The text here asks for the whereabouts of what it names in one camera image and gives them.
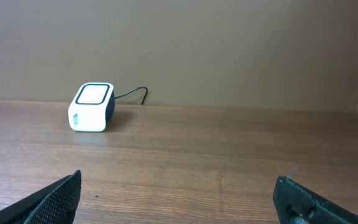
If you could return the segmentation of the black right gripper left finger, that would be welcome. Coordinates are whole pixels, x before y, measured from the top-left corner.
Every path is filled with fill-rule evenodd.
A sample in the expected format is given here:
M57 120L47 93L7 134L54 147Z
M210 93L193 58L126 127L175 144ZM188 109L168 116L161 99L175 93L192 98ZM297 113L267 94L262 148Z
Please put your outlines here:
M72 224L81 197L81 171L76 170L0 210L0 224Z

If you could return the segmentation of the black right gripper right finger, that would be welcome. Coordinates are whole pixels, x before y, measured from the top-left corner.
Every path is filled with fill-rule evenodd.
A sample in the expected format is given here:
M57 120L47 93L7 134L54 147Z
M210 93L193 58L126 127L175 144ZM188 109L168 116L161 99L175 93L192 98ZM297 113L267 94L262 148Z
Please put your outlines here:
M281 224L358 224L358 216L288 177L278 177L273 203Z

